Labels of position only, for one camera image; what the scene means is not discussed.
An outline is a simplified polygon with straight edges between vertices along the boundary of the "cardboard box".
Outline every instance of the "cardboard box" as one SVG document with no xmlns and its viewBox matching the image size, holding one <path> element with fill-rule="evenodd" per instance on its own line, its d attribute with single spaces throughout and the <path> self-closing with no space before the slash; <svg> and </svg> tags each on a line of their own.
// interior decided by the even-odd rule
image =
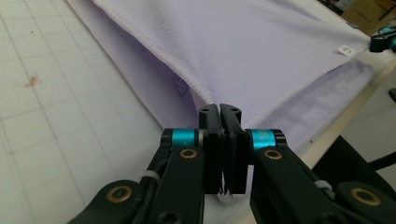
<svg viewBox="0 0 396 224">
<path fill-rule="evenodd" d="M 391 0 L 355 0 L 341 17 L 346 21 L 356 23 L 361 31 L 371 36 L 396 19 L 395 9 L 387 14 L 393 5 Z"/>
</svg>

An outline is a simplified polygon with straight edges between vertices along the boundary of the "brass screw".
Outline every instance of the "brass screw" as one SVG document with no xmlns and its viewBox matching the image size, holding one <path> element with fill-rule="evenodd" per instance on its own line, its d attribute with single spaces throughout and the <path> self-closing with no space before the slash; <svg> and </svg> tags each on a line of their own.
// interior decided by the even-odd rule
<svg viewBox="0 0 396 224">
<path fill-rule="evenodd" d="M 194 149 L 183 149 L 180 151 L 179 155 L 184 159 L 192 159 L 195 158 L 198 153 Z"/>
<path fill-rule="evenodd" d="M 107 199 L 111 203 L 122 203 L 128 200 L 132 195 L 132 189 L 128 186 L 116 186 L 107 193 Z"/>
<path fill-rule="evenodd" d="M 280 152 L 272 149 L 265 150 L 264 155 L 271 160 L 280 160 L 282 158 L 282 154 L 280 154 Z"/>
<path fill-rule="evenodd" d="M 381 200 L 378 198 L 378 196 L 376 196 L 367 189 L 354 188 L 350 191 L 350 193 L 356 200 L 361 203 L 365 203 L 371 206 L 379 206 L 381 204 Z"/>
</svg>

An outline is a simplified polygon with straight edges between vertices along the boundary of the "white tag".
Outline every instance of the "white tag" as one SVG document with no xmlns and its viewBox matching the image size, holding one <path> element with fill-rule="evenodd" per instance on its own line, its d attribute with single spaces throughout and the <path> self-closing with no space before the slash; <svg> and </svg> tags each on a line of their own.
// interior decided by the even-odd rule
<svg viewBox="0 0 396 224">
<path fill-rule="evenodd" d="M 347 57 L 352 57 L 355 54 L 355 50 L 348 47 L 347 45 L 344 45 L 343 47 L 340 47 L 338 49 L 342 54 L 346 55 Z"/>
</svg>

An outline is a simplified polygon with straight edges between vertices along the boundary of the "floor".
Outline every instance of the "floor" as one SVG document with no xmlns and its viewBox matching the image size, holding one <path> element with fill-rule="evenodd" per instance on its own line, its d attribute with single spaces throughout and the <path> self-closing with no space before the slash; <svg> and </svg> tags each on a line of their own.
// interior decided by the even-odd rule
<svg viewBox="0 0 396 224">
<path fill-rule="evenodd" d="M 379 94 L 343 133 L 368 159 L 396 145 L 396 104 Z M 105 184 L 137 180 L 161 132 L 64 0 L 0 0 L 1 223 L 67 222 Z"/>
</svg>

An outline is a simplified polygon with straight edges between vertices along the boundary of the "towel label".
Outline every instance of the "towel label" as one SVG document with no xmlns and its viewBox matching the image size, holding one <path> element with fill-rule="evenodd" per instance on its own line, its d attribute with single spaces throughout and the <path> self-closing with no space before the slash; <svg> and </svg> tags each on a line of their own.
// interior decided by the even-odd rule
<svg viewBox="0 0 396 224">
<path fill-rule="evenodd" d="M 342 54 L 346 55 L 347 57 L 352 57 L 355 54 L 355 50 L 348 47 L 347 45 L 344 45 L 338 49 Z"/>
</svg>

